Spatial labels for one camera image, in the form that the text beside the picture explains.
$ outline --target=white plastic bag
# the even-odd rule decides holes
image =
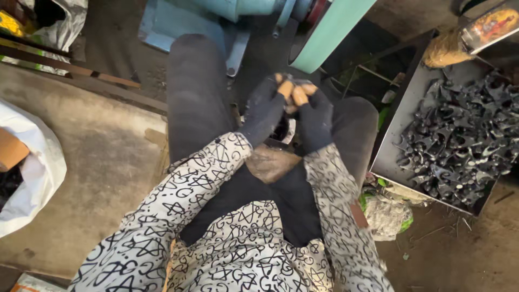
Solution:
[[[394,241],[413,223],[413,211],[406,204],[381,195],[367,196],[364,214],[375,241]]]
[[[66,290],[23,273],[11,292],[66,292]]]
[[[53,0],[65,11],[65,20],[41,28],[35,35],[42,37],[43,45],[68,52],[87,18],[88,0]],[[34,0],[21,0],[22,5],[34,9]]]
[[[38,117],[0,99],[0,127],[31,151],[20,167],[23,183],[0,212],[0,238],[33,220],[65,179],[58,138]]]

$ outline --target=patterned jacket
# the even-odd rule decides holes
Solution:
[[[304,158],[324,242],[292,246],[283,239],[275,203],[255,201],[213,221],[190,247],[176,241],[170,252],[251,152],[244,136],[227,133],[174,163],[87,256],[69,291],[393,291],[369,230],[358,228],[351,214],[358,188],[335,144]]]

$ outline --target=pile of metal parts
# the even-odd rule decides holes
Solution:
[[[0,211],[23,182],[19,165],[11,168],[8,172],[0,172]]]
[[[394,144],[405,155],[397,164],[416,173],[416,190],[468,209],[519,154],[519,86],[494,71],[464,86],[434,80],[425,97],[435,105],[421,100]]]

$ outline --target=dirty floor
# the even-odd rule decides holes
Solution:
[[[514,194],[498,201],[511,192]],[[501,179],[477,219],[439,203],[413,208],[413,213],[414,223],[397,236],[398,243],[377,243],[395,291],[517,291],[517,182]]]

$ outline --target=knee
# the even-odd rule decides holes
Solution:
[[[364,125],[378,124],[378,111],[373,104],[362,97],[350,97],[335,105],[334,115],[341,120],[361,122]]]
[[[171,45],[168,57],[171,68],[213,68],[225,67],[225,60],[218,45],[202,34],[184,34]]]

